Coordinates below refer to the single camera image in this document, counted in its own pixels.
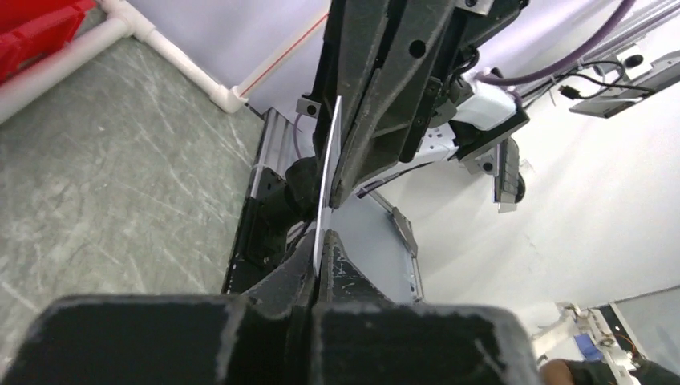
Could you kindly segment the silver VIP credit card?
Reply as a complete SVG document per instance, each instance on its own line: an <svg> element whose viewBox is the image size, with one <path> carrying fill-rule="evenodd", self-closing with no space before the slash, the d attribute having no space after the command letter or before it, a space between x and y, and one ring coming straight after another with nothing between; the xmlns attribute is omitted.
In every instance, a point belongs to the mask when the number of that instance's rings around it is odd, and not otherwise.
<svg viewBox="0 0 680 385"><path fill-rule="evenodd" d="M322 175L314 230L313 267L316 278L320 277L325 232L329 228L330 215L333 212L333 209L330 207L330 196L342 151L342 110L343 100L341 96L338 96L335 100L334 112L323 152Z"/></svg>

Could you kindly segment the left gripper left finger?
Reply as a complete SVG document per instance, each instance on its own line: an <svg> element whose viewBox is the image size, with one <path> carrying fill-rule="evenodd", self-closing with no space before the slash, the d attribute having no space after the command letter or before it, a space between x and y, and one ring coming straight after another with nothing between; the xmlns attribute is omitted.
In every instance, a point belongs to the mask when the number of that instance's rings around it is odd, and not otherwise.
<svg viewBox="0 0 680 385"><path fill-rule="evenodd" d="M314 235L243 294L78 295L30 325L4 384L304 384Z"/></svg>

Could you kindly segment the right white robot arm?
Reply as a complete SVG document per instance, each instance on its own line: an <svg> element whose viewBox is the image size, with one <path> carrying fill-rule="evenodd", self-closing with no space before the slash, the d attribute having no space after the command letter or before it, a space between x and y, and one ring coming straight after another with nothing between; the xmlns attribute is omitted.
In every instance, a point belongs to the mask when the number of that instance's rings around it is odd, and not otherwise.
<svg viewBox="0 0 680 385"><path fill-rule="evenodd" d="M333 134L338 166L330 205L412 161L426 131L451 124L469 160L528 117L472 69L481 46L515 22L526 1L333 1L311 99L314 140Z"/></svg>

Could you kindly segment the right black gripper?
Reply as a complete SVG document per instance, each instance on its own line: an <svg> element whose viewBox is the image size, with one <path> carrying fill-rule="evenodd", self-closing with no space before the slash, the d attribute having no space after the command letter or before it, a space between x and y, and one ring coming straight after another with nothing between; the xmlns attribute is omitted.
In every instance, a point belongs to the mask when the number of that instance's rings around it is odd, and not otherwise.
<svg viewBox="0 0 680 385"><path fill-rule="evenodd" d="M359 185L415 156L440 98L511 25L526 1L333 1L310 98L322 153L342 97L342 150L330 194L339 208Z"/></svg>

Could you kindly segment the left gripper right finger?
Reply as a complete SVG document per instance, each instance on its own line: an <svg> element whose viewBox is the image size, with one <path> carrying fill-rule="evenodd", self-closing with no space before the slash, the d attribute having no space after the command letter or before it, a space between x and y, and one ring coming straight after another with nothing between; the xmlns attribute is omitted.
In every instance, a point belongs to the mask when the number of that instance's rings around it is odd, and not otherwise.
<svg viewBox="0 0 680 385"><path fill-rule="evenodd" d="M538 384L513 312L494 306L391 302L329 231L313 309L316 384Z"/></svg>

